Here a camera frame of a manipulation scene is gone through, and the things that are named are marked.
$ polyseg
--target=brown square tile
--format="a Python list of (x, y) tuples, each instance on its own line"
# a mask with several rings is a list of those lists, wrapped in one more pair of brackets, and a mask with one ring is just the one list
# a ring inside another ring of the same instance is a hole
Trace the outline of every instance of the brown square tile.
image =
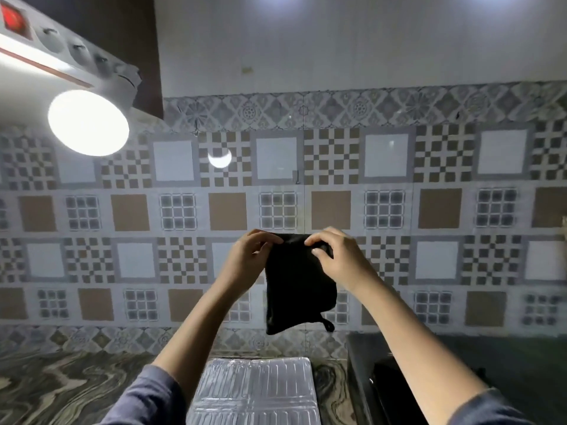
[(246, 193), (217, 192), (209, 194), (209, 217), (212, 231), (248, 229)]
[(172, 322), (183, 322), (203, 295), (200, 289), (170, 289), (170, 316)]
[(149, 231), (145, 194), (111, 195), (112, 217), (116, 231)]
[(419, 228), (459, 228), (462, 189), (422, 189)]
[(18, 197), (22, 225), (26, 232), (57, 231), (51, 195)]
[(27, 319), (24, 290), (0, 288), (0, 319)]
[(567, 187), (536, 188), (532, 227), (561, 227), (563, 215), (567, 216)]
[(471, 291), (467, 293), (467, 326), (504, 326), (505, 292)]
[(351, 191), (311, 192), (311, 227), (351, 228)]
[(81, 316), (86, 321), (113, 321), (112, 295), (108, 288), (79, 288)]
[(364, 306), (361, 306), (361, 307), (362, 307), (362, 313), (361, 313), (361, 319), (360, 319), (361, 325), (374, 325), (374, 326), (376, 326), (376, 322), (374, 321), (374, 318), (372, 317), (372, 315), (370, 314), (368, 309), (366, 309), (366, 307), (364, 307)]

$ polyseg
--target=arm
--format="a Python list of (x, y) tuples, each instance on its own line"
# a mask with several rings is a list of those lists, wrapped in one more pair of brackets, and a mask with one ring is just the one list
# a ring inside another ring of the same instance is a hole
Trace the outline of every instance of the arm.
[(320, 249), (313, 249), (323, 271), (368, 309), (430, 425), (447, 424), (459, 407), (487, 390), (417, 320), (406, 303), (384, 285), (353, 238), (336, 228), (327, 228), (311, 235), (305, 243), (310, 246), (317, 241), (327, 242), (333, 249), (334, 259)]
[(219, 277), (101, 425), (185, 424), (187, 408), (224, 316), (254, 284), (272, 244), (281, 242), (276, 235), (254, 229), (234, 243)]

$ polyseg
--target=ceiling light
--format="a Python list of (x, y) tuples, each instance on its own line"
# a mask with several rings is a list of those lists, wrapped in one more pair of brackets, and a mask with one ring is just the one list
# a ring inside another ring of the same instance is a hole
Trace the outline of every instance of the ceiling light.
[(106, 98), (89, 91), (59, 94), (48, 111), (53, 134), (68, 148), (91, 156), (106, 156), (128, 140), (128, 120)]

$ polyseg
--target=white wall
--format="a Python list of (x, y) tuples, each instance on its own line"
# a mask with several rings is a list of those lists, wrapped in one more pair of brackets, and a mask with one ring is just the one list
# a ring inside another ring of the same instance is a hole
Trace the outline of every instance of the white wall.
[(567, 0), (155, 1), (164, 97), (567, 79)]

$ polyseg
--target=person's right hand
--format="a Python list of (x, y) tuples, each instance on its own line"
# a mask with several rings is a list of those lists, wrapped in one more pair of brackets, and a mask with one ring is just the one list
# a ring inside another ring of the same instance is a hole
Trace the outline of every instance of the person's right hand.
[(376, 271), (368, 262), (355, 239), (339, 229), (328, 227), (323, 231), (312, 234), (305, 241), (306, 246), (312, 246), (318, 241), (329, 243), (333, 249), (333, 258), (321, 249), (311, 252), (321, 262), (322, 269), (331, 279), (352, 292), (360, 283), (379, 280)]

